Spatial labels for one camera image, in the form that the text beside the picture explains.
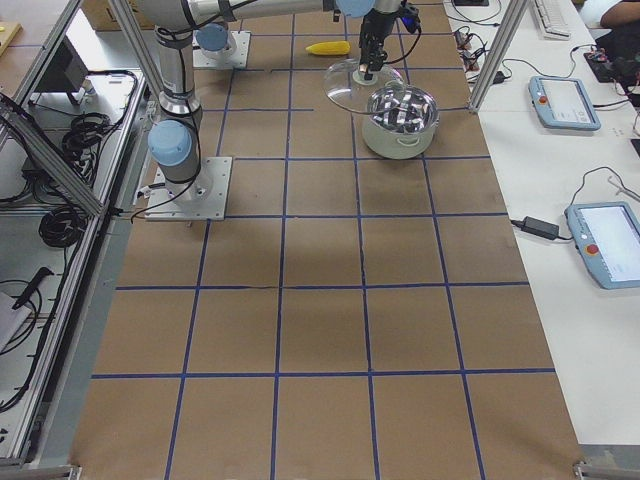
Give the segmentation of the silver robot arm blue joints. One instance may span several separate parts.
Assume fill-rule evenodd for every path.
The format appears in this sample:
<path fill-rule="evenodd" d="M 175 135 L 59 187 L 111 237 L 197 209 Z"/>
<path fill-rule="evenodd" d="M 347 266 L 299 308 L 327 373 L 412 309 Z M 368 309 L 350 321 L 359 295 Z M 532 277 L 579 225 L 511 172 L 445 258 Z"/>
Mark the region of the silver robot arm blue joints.
<path fill-rule="evenodd" d="M 148 150 L 166 183 L 185 188 L 201 171 L 199 127 L 202 108 L 195 93 L 193 43 L 200 30 L 228 30 L 238 20 L 331 12 L 346 18 L 363 17 L 372 9 L 396 12 L 403 1 L 142 1 L 143 14 L 154 24 L 162 86 L 158 95 L 162 116 L 148 136 Z"/>

